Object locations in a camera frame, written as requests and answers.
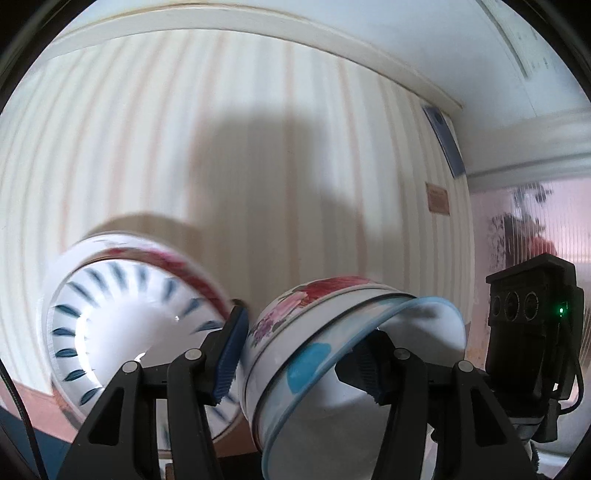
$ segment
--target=blue leaf pattern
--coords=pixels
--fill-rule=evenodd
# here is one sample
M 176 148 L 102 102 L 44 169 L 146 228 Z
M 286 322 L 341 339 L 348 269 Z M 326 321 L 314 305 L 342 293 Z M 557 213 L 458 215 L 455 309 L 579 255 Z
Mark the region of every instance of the blue leaf pattern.
M 220 320 L 208 320 L 204 324 L 198 326 L 193 330 L 189 335 L 192 335 L 197 332 L 204 332 L 205 330 L 213 330 L 216 328 L 222 328 L 223 323 Z
M 166 285 L 164 287 L 164 292 L 162 295 L 162 303 L 167 303 L 170 300 L 170 297 L 173 296 L 174 291 L 178 287 L 178 282 L 174 278 L 168 278 L 166 280 Z
M 228 393 L 226 395 L 226 398 L 231 402 L 234 403 L 234 405 L 238 405 L 238 400 L 234 398 L 234 396 L 231 393 Z
M 187 305 L 187 308 L 184 309 L 184 312 L 182 312 L 181 314 L 181 318 L 186 317 L 189 313 L 191 313 L 193 310 L 196 310 L 199 308 L 199 306 L 203 303 L 203 301 L 201 299 L 191 299 L 189 300 L 189 305 Z
M 56 352 L 57 358 L 69 358 L 71 356 L 78 356 L 75 348 L 62 348 Z
M 148 269 L 145 265 L 136 265 L 135 269 L 138 274 L 138 290 L 146 291 L 148 286 Z
M 76 319 L 82 315 L 78 310 L 70 305 L 56 305 L 56 310 Z
M 222 412 L 219 408 L 212 407 L 210 411 L 214 412 L 216 417 L 218 417 L 221 421 L 228 421 L 228 418 L 226 418 L 224 412 Z
M 164 433 L 164 448 L 170 449 L 170 432 L 168 431 L 168 427 L 166 425 L 162 426 L 162 430 Z
M 74 337 L 74 336 L 76 336 L 76 332 L 74 330 L 72 330 L 71 328 L 66 328 L 66 327 L 56 328 L 51 333 L 52 333 L 52 335 L 55 335 L 56 337 Z
M 92 397 L 94 397 L 97 394 L 97 392 L 99 390 L 100 390 L 100 387 L 93 388 L 92 390 L 89 390 L 88 392 L 86 392 L 84 395 L 81 396 L 80 402 L 78 405 L 82 406 L 85 403 L 87 403 Z
M 67 284 L 72 288 L 72 290 L 74 290 L 78 295 L 80 295 L 80 297 L 82 297 L 83 299 L 85 299 L 93 307 L 98 307 L 99 306 L 97 304 L 96 300 L 90 294 L 90 292 L 88 290 L 86 290 L 82 285 L 80 285 L 79 283 L 76 283 L 74 281 L 70 281 Z
M 100 273 L 98 273 L 94 268 L 87 268 L 86 273 L 88 273 L 90 275 L 90 277 L 92 278 L 92 280 L 95 281 L 95 283 L 99 286 L 99 288 L 103 294 L 111 295 L 111 291 L 109 290 L 109 286 L 107 285 L 107 282 L 105 281 L 105 279 L 103 278 L 103 276 Z
M 121 291 L 127 291 L 127 276 L 125 275 L 125 272 L 117 262 L 109 263 L 109 267 L 111 268 L 111 272 L 119 284 Z
M 84 377 L 85 375 L 86 375 L 86 372 L 82 369 L 74 370 L 74 371 L 67 374 L 67 376 L 64 378 L 64 382 L 71 382 L 72 380 L 75 380 L 76 378 Z

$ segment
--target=bowl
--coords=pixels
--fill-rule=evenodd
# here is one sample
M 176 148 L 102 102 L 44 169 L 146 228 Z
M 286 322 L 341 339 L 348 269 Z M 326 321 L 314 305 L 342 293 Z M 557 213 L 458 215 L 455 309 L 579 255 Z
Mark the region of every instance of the bowl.
M 199 347 L 223 321 L 205 297 L 166 270 L 127 259 L 86 264 L 61 283 L 46 318 L 56 387 L 83 420 L 125 361 L 170 362 L 187 345 Z M 237 397 L 234 386 L 208 409 L 213 437 L 238 415 Z M 166 432 L 159 426 L 160 436 Z
M 119 279 L 113 276 L 114 270 L 109 264 L 116 264 L 119 274 L 128 281 L 126 298 L 123 298 Z M 145 291 L 140 291 L 143 282 L 138 277 L 140 265 L 146 278 Z M 102 291 L 96 278 L 91 278 L 88 269 L 99 274 L 116 300 L 109 307 L 116 310 L 114 316 L 108 310 L 101 313 L 101 309 L 92 304 L 92 301 L 104 301 L 109 294 Z M 72 281 L 78 285 L 77 290 Z M 165 288 L 170 289 L 170 293 L 167 293 L 170 302 L 163 307 L 158 302 Z M 90 304 L 85 293 L 92 298 Z M 134 302 L 139 302 L 139 306 L 134 305 Z M 76 314 L 74 311 L 71 314 L 64 311 L 56 313 L 54 307 L 58 304 L 69 305 L 73 310 L 84 312 L 88 318 L 91 314 L 101 317 L 107 312 L 121 325 L 119 329 L 114 329 L 113 322 L 109 321 L 107 327 L 103 325 L 98 336 L 92 336 L 94 340 L 90 337 L 86 340 L 81 335 L 76 338 L 77 329 L 74 325 L 67 325 L 67 322 L 53 325 L 54 318 L 58 320 L 60 316 L 65 316 L 73 319 L 72 314 Z M 231 308 L 232 302 L 228 295 L 191 259 L 154 239 L 112 232 L 82 240 L 53 262 L 38 304 L 38 331 L 57 392 L 68 402 L 78 420 L 83 421 L 102 388 L 122 363 L 138 356 L 141 359 L 141 355 L 150 351 L 153 343 L 160 342 L 160 354 L 166 352 L 171 359 L 184 351 L 182 349 L 186 342 L 199 346 L 202 337 L 211 329 L 218 328 Z M 140 316 L 144 320 L 140 320 L 141 328 L 138 328 L 134 322 Z M 90 322 L 87 325 L 90 330 L 93 329 Z M 117 340 L 123 335 L 128 338 L 124 346 Z M 105 355 L 98 364 L 93 360 L 89 375 L 89 361 L 85 358 L 88 354 L 74 355 L 71 349 L 78 351 L 76 342 L 82 351 L 83 343 L 88 342 L 94 348 L 105 344 L 107 340 L 109 355 Z M 61 356 L 55 357 L 56 352 L 60 351 Z M 212 437 L 216 440 L 223 437 L 238 418 L 238 397 L 236 385 L 233 384 L 230 394 L 220 405 L 207 409 Z M 159 448 L 167 448 L 167 432 L 165 422 L 159 422 Z
M 273 300 L 249 329 L 246 344 L 241 355 L 241 377 L 244 379 L 243 387 L 245 387 L 251 369 L 259 356 L 261 356 L 272 340 L 282 330 L 287 328 L 291 322 L 328 299 L 342 295 L 343 293 L 366 288 L 398 291 L 367 278 L 333 277 L 298 285 Z M 318 330 L 316 326 L 322 326 L 322 322 L 329 322 L 336 315 L 344 311 L 339 311 L 338 303 L 335 305 L 337 308 L 333 316 L 328 318 L 323 317 L 322 319 L 316 317 L 315 321 L 309 324 L 309 335 L 306 338 L 309 338 L 310 335 Z M 241 397 L 241 402 L 245 402 L 244 395 Z
M 256 408 L 266 480 L 372 476 L 389 406 L 341 383 L 335 364 L 375 328 L 426 362 L 452 366 L 464 357 L 462 316 L 437 297 L 379 299 L 331 323 L 290 358 Z
M 268 342 L 250 369 L 248 377 L 239 374 L 239 385 L 243 392 L 242 410 L 246 418 L 254 417 L 254 410 L 264 395 L 273 377 L 288 361 L 289 357 L 316 332 L 337 317 L 356 306 L 381 297 L 404 297 L 412 295 L 384 288 L 346 289 L 336 296 L 330 296 L 312 305 L 304 313 L 277 332 Z
M 38 334 L 43 344 L 43 324 L 49 302 L 64 278 L 83 264 L 99 258 L 136 258 L 148 264 L 168 270 L 185 279 L 202 295 L 209 298 L 219 313 L 228 318 L 232 302 L 223 288 L 197 262 L 159 240 L 127 232 L 107 232 L 93 235 L 74 244 L 61 254 L 47 269 L 41 298 L 37 306 Z

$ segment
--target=camera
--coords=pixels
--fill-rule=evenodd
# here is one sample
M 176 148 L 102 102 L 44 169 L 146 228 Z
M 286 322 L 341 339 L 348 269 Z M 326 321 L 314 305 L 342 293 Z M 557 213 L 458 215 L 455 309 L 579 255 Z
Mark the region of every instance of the camera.
M 559 400 L 570 397 L 583 332 L 575 267 L 542 254 L 489 275 L 489 385 L 521 440 L 557 439 Z

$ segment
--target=red floral pattern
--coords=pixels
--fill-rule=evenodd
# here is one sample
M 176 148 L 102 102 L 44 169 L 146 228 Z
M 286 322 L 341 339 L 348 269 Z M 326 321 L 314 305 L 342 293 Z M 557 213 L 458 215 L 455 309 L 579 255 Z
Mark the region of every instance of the red floral pattern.
M 290 290 L 278 299 L 277 305 L 250 331 L 251 347 L 257 346 L 264 338 L 277 330 L 292 316 L 295 310 L 301 310 L 312 302 L 344 288 L 368 283 L 373 282 L 362 277 L 333 277 L 315 280 Z

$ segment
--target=blue spot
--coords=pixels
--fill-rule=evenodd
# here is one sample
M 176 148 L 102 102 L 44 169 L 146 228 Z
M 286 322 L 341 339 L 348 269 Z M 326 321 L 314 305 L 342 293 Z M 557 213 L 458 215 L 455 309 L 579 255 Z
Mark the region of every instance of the blue spot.
M 173 296 L 174 291 L 177 289 L 178 283 L 174 278 L 169 278 L 166 281 L 164 292 L 162 294 L 162 303 L 166 303 Z
M 148 285 L 148 270 L 145 265 L 136 265 L 136 272 L 138 274 L 138 288 L 140 291 L 146 291 Z
M 97 302 L 94 300 L 93 296 L 86 290 L 82 285 L 76 283 L 75 281 L 68 282 L 68 286 L 72 288 L 80 297 L 85 299 L 88 303 L 90 303 L 93 307 L 98 307 Z
M 97 392 L 99 390 L 100 390 L 100 387 L 93 388 L 92 390 L 89 390 L 88 392 L 86 392 L 84 395 L 81 396 L 80 402 L 78 405 L 82 406 L 85 403 L 87 403 L 92 397 L 94 397 L 97 394 Z
M 328 343 L 312 343 L 287 367 L 287 385 L 291 393 L 298 393 L 313 378 L 316 370 L 330 353 Z
M 181 318 L 186 317 L 193 310 L 197 310 L 201 304 L 202 304 L 201 299 L 191 299 L 191 300 L 189 300 L 189 304 L 187 305 L 187 308 L 184 309 L 184 312 L 182 312 Z
M 82 315 L 78 310 L 76 310 L 74 307 L 71 307 L 70 305 L 56 305 L 56 310 L 76 319 Z
M 98 273 L 94 268 L 87 268 L 85 271 L 90 275 L 92 280 L 94 280 L 94 282 L 99 286 L 103 294 L 111 295 L 111 292 L 109 291 L 109 286 L 107 285 L 107 282 L 105 282 L 105 279 L 100 273 Z
M 109 267 L 111 268 L 111 272 L 115 277 L 115 280 L 119 284 L 119 289 L 121 291 L 127 291 L 127 277 L 125 272 L 121 270 L 121 267 L 117 262 L 109 263 Z
M 85 375 L 86 375 L 86 372 L 84 370 L 81 370 L 81 369 L 74 370 L 74 371 L 67 374 L 67 377 L 64 378 L 64 382 L 71 382 L 72 380 L 75 380 L 76 378 L 84 377 Z
M 71 328 L 59 327 L 51 332 L 56 337 L 75 337 L 76 332 Z
M 78 356 L 75 348 L 62 348 L 56 352 L 57 358 L 70 358 L 71 356 Z
M 204 324 L 198 326 L 189 335 L 197 332 L 204 332 L 206 330 L 215 330 L 216 328 L 222 328 L 223 323 L 220 320 L 208 320 Z

